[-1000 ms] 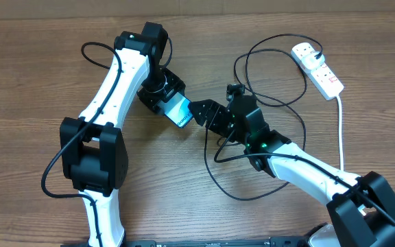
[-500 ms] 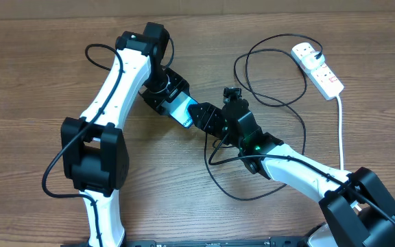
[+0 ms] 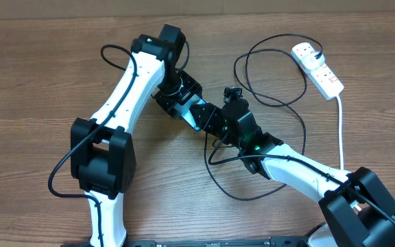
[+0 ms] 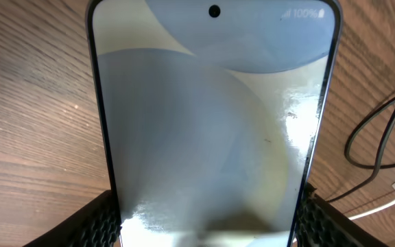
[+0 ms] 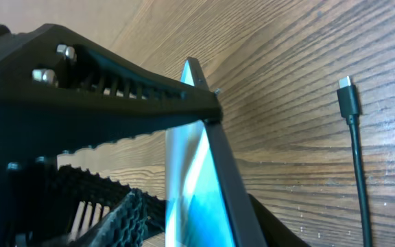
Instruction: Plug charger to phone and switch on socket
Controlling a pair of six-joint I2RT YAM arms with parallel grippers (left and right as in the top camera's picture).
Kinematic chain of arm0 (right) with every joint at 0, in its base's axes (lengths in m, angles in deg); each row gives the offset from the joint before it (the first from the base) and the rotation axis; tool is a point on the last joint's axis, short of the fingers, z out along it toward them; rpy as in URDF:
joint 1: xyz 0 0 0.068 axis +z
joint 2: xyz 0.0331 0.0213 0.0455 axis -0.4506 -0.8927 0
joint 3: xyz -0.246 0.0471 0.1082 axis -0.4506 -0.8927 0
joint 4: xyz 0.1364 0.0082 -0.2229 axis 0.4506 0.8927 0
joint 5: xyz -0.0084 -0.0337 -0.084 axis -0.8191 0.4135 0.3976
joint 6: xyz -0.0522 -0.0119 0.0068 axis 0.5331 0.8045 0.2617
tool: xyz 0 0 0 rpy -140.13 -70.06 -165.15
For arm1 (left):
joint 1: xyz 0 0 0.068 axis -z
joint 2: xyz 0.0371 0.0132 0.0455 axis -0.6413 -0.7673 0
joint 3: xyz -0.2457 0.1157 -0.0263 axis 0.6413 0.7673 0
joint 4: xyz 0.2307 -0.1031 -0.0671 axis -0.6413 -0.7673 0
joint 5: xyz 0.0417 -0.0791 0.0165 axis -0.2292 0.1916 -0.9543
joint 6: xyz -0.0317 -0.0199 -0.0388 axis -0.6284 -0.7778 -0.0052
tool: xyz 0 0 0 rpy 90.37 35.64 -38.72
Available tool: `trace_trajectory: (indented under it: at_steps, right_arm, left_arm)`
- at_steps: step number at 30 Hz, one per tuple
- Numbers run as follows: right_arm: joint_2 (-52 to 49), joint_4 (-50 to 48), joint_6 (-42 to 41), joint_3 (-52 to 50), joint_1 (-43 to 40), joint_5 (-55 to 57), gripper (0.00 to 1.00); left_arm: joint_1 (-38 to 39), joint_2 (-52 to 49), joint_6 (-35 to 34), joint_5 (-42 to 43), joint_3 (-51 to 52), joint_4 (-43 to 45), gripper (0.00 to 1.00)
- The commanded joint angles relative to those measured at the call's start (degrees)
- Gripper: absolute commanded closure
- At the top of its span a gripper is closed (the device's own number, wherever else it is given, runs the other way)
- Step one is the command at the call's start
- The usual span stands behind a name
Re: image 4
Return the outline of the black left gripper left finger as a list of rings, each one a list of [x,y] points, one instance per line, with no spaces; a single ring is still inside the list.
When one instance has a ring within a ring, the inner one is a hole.
[[[121,230],[119,207],[106,190],[25,247],[111,247]]]

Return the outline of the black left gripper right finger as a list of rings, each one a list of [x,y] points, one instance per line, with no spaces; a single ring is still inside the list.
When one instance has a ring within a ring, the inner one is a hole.
[[[299,247],[387,247],[319,197],[310,184],[296,211],[295,240]]]

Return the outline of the blue Samsung Galaxy smartphone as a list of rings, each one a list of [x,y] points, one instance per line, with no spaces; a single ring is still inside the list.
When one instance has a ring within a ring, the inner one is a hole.
[[[91,1],[121,245],[292,245],[341,28],[328,0]]]

